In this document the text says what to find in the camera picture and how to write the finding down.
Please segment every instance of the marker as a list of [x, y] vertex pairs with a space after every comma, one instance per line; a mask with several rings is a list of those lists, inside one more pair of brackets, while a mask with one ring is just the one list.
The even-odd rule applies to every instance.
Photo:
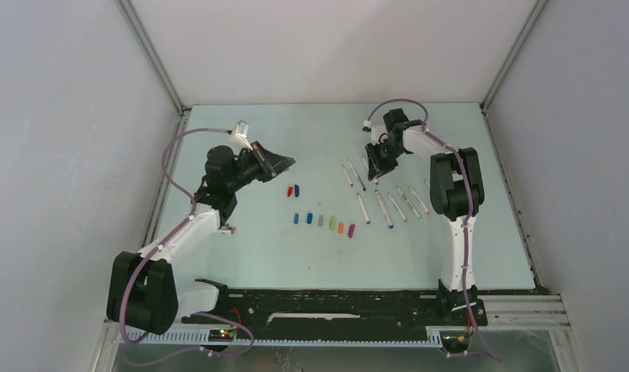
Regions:
[[[365, 164], [365, 167], [367, 167], [367, 171], [369, 170], [369, 160], [367, 160], [367, 158], [362, 155], [362, 163]], [[378, 178], [374, 178], [374, 184], [378, 184]]]
[[353, 187], [353, 181], [351, 181], [351, 176], [348, 175], [348, 170], [346, 170], [346, 167], [341, 164], [341, 169], [344, 170], [344, 174], [346, 174], [346, 179], [348, 180], [348, 184]]
[[358, 192], [358, 203], [360, 203], [360, 210], [362, 210], [362, 215], [365, 217], [365, 222], [368, 224], [372, 223], [369, 219], [369, 214], [367, 213], [367, 209], [365, 208], [365, 202], [362, 200], [360, 193]]
[[421, 206], [423, 207], [423, 210], [426, 211], [426, 214], [429, 215], [430, 211], [428, 210], [428, 208], [426, 207], [426, 205], [423, 203], [423, 200], [421, 200], [421, 198], [419, 197], [419, 195], [417, 194], [417, 192], [415, 191], [415, 189], [412, 186], [408, 186], [408, 188], [410, 189], [410, 192], [413, 193], [413, 195], [415, 195], [415, 198], [417, 199], [417, 201], [419, 202], [419, 204], [421, 204]]
[[376, 190], [376, 198], [378, 199], [378, 205], [380, 205], [382, 214], [385, 216], [385, 221], [387, 221], [387, 227], [393, 229], [394, 224], [392, 223], [392, 217], [389, 216], [389, 212], [387, 212], [387, 207], [385, 207], [385, 202], [382, 200], [382, 197], [380, 196], [378, 190]]
[[367, 191], [367, 188], [365, 187], [365, 183], [362, 182], [362, 179], [360, 178], [360, 174], [358, 174], [358, 170], [355, 169], [350, 159], [347, 159], [347, 160], [348, 160], [348, 165], [351, 166], [351, 171], [353, 171], [353, 174], [355, 174], [355, 177], [358, 179], [358, 182], [360, 182], [360, 186], [362, 186], [362, 191]]
[[420, 219], [421, 215], [419, 214], [419, 212], [416, 210], [415, 206], [413, 205], [413, 203], [410, 202], [410, 200], [408, 199], [408, 197], [403, 194], [403, 191], [401, 191], [401, 188], [399, 186], [396, 186], [396, 190], [399, 190], [399, 194], [401, 194], [401, 197], [403, 197], [403, 200], [406, 201], [406, 204], [410, 206], [410, 208], [413, 210], [413, 213], [415, 214], [415, 216]]
[[394, 205], [394, 208], [396, 208], [396, 211], [401, 215], [401, 218], [403, 219], [403, 221], [404, 222], [407, 221], [408, 219], [406, 218], [406, 215], [403, 214], [403, 211], [401, 210], [401, 207], [399, 207], [399, 205], [396, 204], [396, 200], [394, 200], [392, 195], [390, 193], [387, 193], [387, 197], [389, 198], [389, 200]]

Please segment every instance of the purple cable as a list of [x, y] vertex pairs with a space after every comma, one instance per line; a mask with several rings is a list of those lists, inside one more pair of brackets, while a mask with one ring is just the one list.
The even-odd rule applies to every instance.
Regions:
[[183, 353], [189, 353], [189, 352], [192, 352], [192, 351], [205, 351], [206, 350], [208, 354], [211, 353], [211, 354], [217, 355], [219, 357], [236, 357], [236, 356], [239, 356], [239, 355], [241, 355], [243, 353], [246, 353], [248, 350], [252, 349], [252, 347], [254, 345], [254, 335], [245, 325], [242, 325], [241, 323], [237, 323], [237, 322], [229, 320], [229, 319], [225, 319], [225, 318], [220, 317], [218, 315], [209, 314], [207, 312], [196, 312], [194, 315], [205, 316], [207, 318], [211, 318], [211, 319], [217, 320], [219, 322], [223, 322], [223, 323], [229, 324], [231, 326], [235, 326], [238, 329], [243, 330], [246, 334], [249, 335], [249, 337], [251, 338], [251, 343], [245, 349], [243, 349], [241, 351], [235, 351], [235, 352], [232, 352], [232, 353], [221, 353], [219, 351], [207, 350], [207, 349], [205, 349], [205, 348], [203, 348], [201, 346], [193, 346], [193, 347], [187, 347], [187, 348], [184, 348], [184, 349], [181, 349], [181, 350], [177, 350], [177, 351], [175, 351], [173, 353], [170, 353], [170, 354], [168, 354], [166, 356], [163, 356], [163, 357], [161, 357], [161, 358], [159, 358], [157, 360], [153, 360], [151, 362], [143, 362], [143, 363], [132, 362], [129, 359], [127, 359], [126, 355], [123, 355], [123, 360], [125, 361], [125, 363], [129, 364], [132, 367], [151, 367], [151, 366], [155, 366], [155, 365], [157, 365], [159, 363], [163, 363], [166, 360], [171, 359], [172, 357], [176, 357], [177, 355], [181, 355]]
[[372, 117], [374, 116], [375, 112], [378, 111], [378, 109], [380, 109], [382, 106], [387, 105], [389, 103], [394, 103], [394, 102], [407, 102], [407, 103], [412, 103], [413, 105], [417, 105], [419, 106], [423, 112], [426, 114], [423, 117], [423, 122], [422, 122], [422, 126], [426, 125], [426, 122], [428, 121], [428, 110], [426, 109], [426, 106], [422, 105], [421, 103], [415, 101], [414, 99], [409, 99], [409, 98], [394, 98], [394, 99], [389, 99], [383, 103], [381, 103], [380, 105], [377, 105], [373, 111], [369, 114], [369, 116], [367, 116], [367, 120], [371, 121]]
[[472, 326], [474, 327], [474, 330], [475, 330], [476, 334], [479, 336], [479, 339], [481, 339], [481, 343], [483, 344], [483, 347], [486, 348], [487, 353], [470, 352], [470, 353], [467, 353], [467, 354], [459, 353], [459, 354], [449, 354], [449, 355], [463, 357], [465, 355], [470, 355], [470, 354], [480, 354], [480, 355], [486, 355], [486, 356], [496, 360], [497, 362], [502, 363], [503, 360], [501, 358], [499, 358], [495, 353], [492, 352], [492, 350], [490, 349], [490, 346], [486, 342], [485, 337], [483, 336], [483, 333], [479, 329], [479, 325], [476, 324], [476, 318], [474, 317], [474, 312], [471, 311], [471, 309], [472, 309], [472, 307], [470, 305], [471, 302], [469, 301], [469, 294], [467, 293], [467, 265], [469, 263], [469, 232], [467, 230], [467, 222], [469, 222], [469, 219], [474, 214], [474, 199], [472, 198], [472, 189], [469, 187], [469, 179], [467, 177], [467, 172], [465, 171], [465, 164], [464, 164], [462, 158], [460, 157], [460, 154], [458, 153], [458, 151], [454, 147], [448, 145], [442, 139], [440, 139], [439, 137], [435, 136], [430, 131], [426, 130], [426, 123], [428, 121], [428, 110], [426, 110], [426, 107], [424, 105], [422, 105], [421, 103], [419, 103], [417, 101], [414, 101], [414, 100], [408, 99], [408, 98], [390, 99], [390, 100], [385, 101], [385, 102], [381, 103], [380, 105], [376, 106], [376, 108], [374, 108], [373, 111], [369, 114], [369, 117], [367, 118], [367, 120], [371, 120], [371, 117], [383, 105], [387, 105], [388, 103], [392, 103], [392, 102], [408, 102], [408, 103], [412, 103], [414, 105], [418, 105], [419, 107], [421, 107], [423, 109], [423, 111], [426, 113], [426, 116], [424, 117], [424, 119], [423, 119], [423, 121], [421, 123], [421, 130], [422, 130], [423, 134], [425, 136], [428, 136], [429, 138], [431, 138], [433, 141], [435, 141], [442, 148], [444, 148], [446, 150], [449, 150], [449, 151], [451, 151], [454, 154], [454, 156], [456, 158], [456, 161], [458, 162], [458, 165], [460, 165], [460, 170], [461, 170], [461, 174], [462, 174], [462, 180], [463, 180], [463, 184], [465, 185], [465, 192], [467, 192], [467, 200], [468, 200], [468, 203], [469, 203], [469, 210], [468, 210], [467, 215], [463, 219], [463, 226], [462, 226], [463, 237], [465, 238], [465, 257], [463, 259], [463, 265], [462, 265], [463, 266], [462, 267], [462, 294], [463, 294], [463, 297], [465, 298], [465, 305], [467, 306], [467, 310], [468, 310], [467, 314], [469, 316], [469, 319], [472, 322]]
[[152, 256], [159, 251], [159, 246], [163, 246], [167, 241], [169, 241], [173, 236], [175, 236], [175, 234], [177, 234], [177, 232], [179, 232], [179, 230], [181, 230], [181, 228], [184, 227], [184, 225], [186, 225], [189, 221], [189, 218], [193, 215], [193, 213], [195, 212], [195, 199], [193, 197], [193, 195], [191, 195], [191, 193], [189, 193], [188, 191], [186, 191], [185, 188], [183, 188], [182, 186], [180, 186], [179, 184], [177, 184], [177, 182], [175, 182], [172, 177], [170, 176], [170, 174], [168, 174], [168, 166], [166, 164], [166, 159], [168, 158], [168, 153], [170, 153], [170, 150], [172, 149], [172, 147], [175, 145], [175, 143], [177, 141], [179, 141], [181, 138], [183, 138], [184, 136], [187, 136], [191, 133], [196, 133], [196, 132], [217, 132], [217, 133], [228, 133], [230, 134], [231, 131], [230, 130], [226, 130], [226, 129], [216, 129], [216, 128], [198, 128], [198, 129], [191, 129], [191, 130], [187, 130], [186, 132], [175, 136], [173, 139], [171, 139], [171, 141], [168, 143], [168, 145], [166, 146], [166, 148], [164, 149], [164, 153], [161, 155], [161, 170], [164, 173], [164, 177], [168, 180], [168, 183], [172, 184], [173, 186], [175, 186], [179, 191], [181, 191], [184, 195], [188, 196], [189, 199], [191, 199], [191, 211], [188, 213], [188, 215], [179, 223], [179, 225], [175, 226], [174, 229], [172, 229], [158, 244], [156, 247], [152, 248], [152, 250], [140, 261], [140, 263], [138, 264], [138, 266], [136, 266], [136, 269], [134, 269], [133, 273], [131, 274], [131, 277], [129, 279], [129, 282], [127, 283], [127, 286], [125, 288], [125, 293], [123, 294], [123, 301], [120, 304], [120, 313], [118, 315], [118, 322], [120, 325], [120, 335], [123, 337], [123, 340], [125, 341], [125, 343], [129, 343], [129, 344], [138, 344], [139, 342], [143, 341], [143, 339], [145, 339], [145, 337], [147, 337], [147, 332], [145, 332], [141, 337], [137, 338], [137, 339], [130, 339], [129, 335], [127, 335], [127, 331], [126, 331], [126, 324], [125, 324], [125, 317], [126, 317], [126, 313], [127, 313], [127, 303], [129, 302], [129, 297], [131, 294], [131, 290], [133, 289], [133, 285], [134, 283], [136, 283], [136, 279], [138, 278], [138, 276], [140, 275], [140, 272], [142, 271], [142, 269], [145, 267], [145, 265], [147, 264], [147, 261], [150, 260], [150, 258], [152, 258]]

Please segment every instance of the purple hose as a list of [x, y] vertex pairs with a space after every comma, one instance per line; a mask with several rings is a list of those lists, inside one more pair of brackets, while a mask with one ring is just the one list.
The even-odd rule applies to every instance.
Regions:
[[428, 120], [428, 110], [426, 110], [426, 107], [424, 107], [421, 103], [419, 103], [417, 101], [414, 101], [412, 99], [407, 99], [407, 98], [390, 99], [388, 101], [385, 101], [385, 102], [381, 103], [376, 108], [374, 108], [374, 110], [371, 112], [371, 114], [369, 114], [369, 117], [368, 117], [367, 120], [371, 120], [371, 117], [383, 105], [386, 105], [386, 104], [392, 103], [392, 102], [409, 102], [409, 103], [413, 103], [414, 105], [420, 106], [424, 110], [424, 112], [426, 113], [426, 116], [424, 117], [424, 120], [421, 123], [421, 130], [423, 131], [423, 134], [425, 136], [431, 138], [433, 141], [435, 141], [435, 143], [440, 145], [442, 148], [444, 148], [446, 150], [449, 150], [449, 151], [451, 151], [454, 154], [454, 156], [456, 158], [456, 161], [458, 162], [458, 165], [460, 165], [460, 171], [461, 171], [461, 174], [462, 174], [463, 184], [465, 185], [465, 191], [467, 192], [467, 200], [468, 200], [468, 203], [469, 203], [469, 210], [468, 210], [467, 215], [463, 219], [463, 226], [462, 226], [463, 237], [465, 238], [465, 255], [464, 255], [465, 257], [463, 259], [463, 265], [462, 265], [462, 294], [463, 294], [463, 297], [465, 298], [465, 304], [467, 306], [467, 314], [469, 316], [469, 320], [472, 322], [472, 326], [474, 327], [474, 330], [475, 330], [476, 334], [479, 336], [479, 339], [481, 340], [481, 343], [483, 344], [483, 347], [486, 348], [487, 353], [469, 352], [467, 354], [465, 354], [465, 353], [458, 353], [458, 354], [448, 354], [448, 355], [450, 355], [452, 357], [456, 357], [456, 356], [463, 357], [465, 355], [480, 354], [480, 355], [486, 355], [486, 356], [496, 360], [497, 362], [502, 363], [503, 360], [501, 358], [499, 358], [495, 353], [492, 352], [492, 350], [490, 349], [490, 346], [486, 342], [485, 337], [483, 336], [483, 333], [479, 329], [479, 325], [476, 324], [476, 318], [474, 317], [474, 312], [472, 311], [472, 307], [470, 305], [471, 302], [469, 301], [469, 294], [467, 293], [467, 265], [469, 264], [469, 231], [467, 230], [467, 223], [469, 222], [469, 219], [474, 214], [474, 199], [472, 198], [472, 189], [469, 187], [469, 179], [468, 179], [468, 176], [467, 176], [467, 172], [465, 171], [465, 164], [464, 164], [462, 158], [460, 157], [460, 154], [458, 153], [458, 151], [454, 147], [448, 145], [442, 139], [440, 139], [439, 137], [435, 136], [430, 131], [426, 130], [427, 129], [426, 128], [426, 123], [427, 123], [427, 120]]
[[169, 241], [173, 236], [175, 236], [175, 234], [177, 234], [177, 232], [179, 232], [179, 230], [181, 230], [181, 228], [183, 228], [184, 225], [186, 225], [188, 223], [189, 217], [192, 216], [193, 213], [195, 212], [195, 198], [193, 197], [193, 195], [191, 195], [191, 193], [186, 191], [185, 188], [183, 188], [182, 186], [177, 184], [177, 182], [175, 182], [172, 179], [170, 174], [168, 174], [168, 166], [166, 164], [166, 160], [168, 158], [168, 153], [170, 153], [170, 150], [172, 150], [172, 147], [175, 145], [175, 143], [177, 141], [179, 141], [184, 136], [187, 136], [187, 135], [189, 135], [191, 133], [196, 133], [196, 132], [217, 132], [217, 133], [228, 133], [228, 134], [231, 133], [231, 131], [226, 130], [226, 129], [215, 129], [215, 128], [191, 129], [191, 130], [187, 130], [186, 132], [184, 132], [184, 133], [182, 133], [182, 134], [180, 134], [178, 136], [175, 136], [173, 139], [171, 139], [171, 141], [168, 143], [168, 145], [164, 149], [164, 153], [161, 155], [161, 170], [164, 173], [164, 177], [168, 180], [168, 183], [170, 183], [173, 186], [175, 186], [179, 191], [181, 191], [184, 195], [186, 195], [189, 199], [191, 199], [191, 211], [188, 213], [186, 218], [184, 218], [177, 226], [175, 226], [175, 228], [172, 229], [157, 244], [156, 247], [152, 248], [152, 250], [140, 261], [138, 266], [136, 266], [136, 269], [134, 269], [133, 273], [131, 274], [129, 282], [127, 283], [127, 286], [125, 288], [125, 293], [123, 294], [123, 301], [120, 304], [120, 313], [118, 315], [118, 321], [119, 321], [119, 325], [120, 325], [120, 335], [123, 337], [123, 340], [125, 341], [125, 343], [138, 344], [140, 341], [143, 341], [143, 339], [145, 339], [145, 337], [147, 337], [147, 332], [145, 332], [141, 337], [139, 337], [137, 339], [130, 339], [129, 335], [127, 335], [127, 331], [126, 331], [125, 317], [126, 317], [126, 313], [127, 313], [127, 304], [129, 302], [129, 297], [130, 297], [130, 294], [131, 294], [131, 290], [133, 289], [133, 285], [134, 285], [134, 283], [136, 283], [136, 279], [140, 275], [140, 272], [142, 271], [142, 269], [147, 264], [147, 261], [149, 261], [150, 258], [152, 258], [152, 256], [156, 252], [159, 251], [159, 246], [163, 246], [167, 241]]
[[219, 357], [235, 357], [238, 355], [241, 355], [243, 353], [246, 353], [248, 350], [252, 349], [253, 345], [254, 345], [254, 335], [253, 333], [245, 326], [242, 325], [241, 323], [237, 323], [228, 319], [225, 319], [223, 317], [220, 317], [218, 315], [213, 315], [213, 314], [209, 314], [206, 312], [196, 312], [194, 315], [201, 315], [201, 316], [205, 316], [207, 318], [211, 318], [214, 320], [217, 320], [219, 322], [223, 322], [226, 324], [229, 324], [231, 326], [235, 326], [241, 330], [243, 330], [246, 334], [248, 334], [248, 336], [251, 338], [251, 343], [243, 350], [241, 351], [235, 351], [232, 353], [221, 353], [219, 351], [214, 351], [214, 350], [207, 350], [204, 349], [203, 347], [200, 346], [193, 346], [193, 347], [187, 347], [184, 349], [180, 349], [177, 351], [174, 351], [173, 353], [170, 353], [166, 356], [162, 356], [161, 358], [157, 359], [157, 360], [152, 360], [151, 362], [143, 362], [143, 363], [136, 363], [136, 362], [132, 362], [129, 359], [127, 359], [126, 355], [123, 355], [123, 360], [125, 361], [125, 363], [129, 364], [132, 367], [151, 367], [151, 366], [155, 366], [159, 363], [163, 363], [166, 360], [171, 359], [172, 357], [176, 357], [177, 355], [181, 355], [183, 353], [190, 353], [192, 351], [207, 351], [207, 353], [211, 353], [213, 355], [217, 355]]

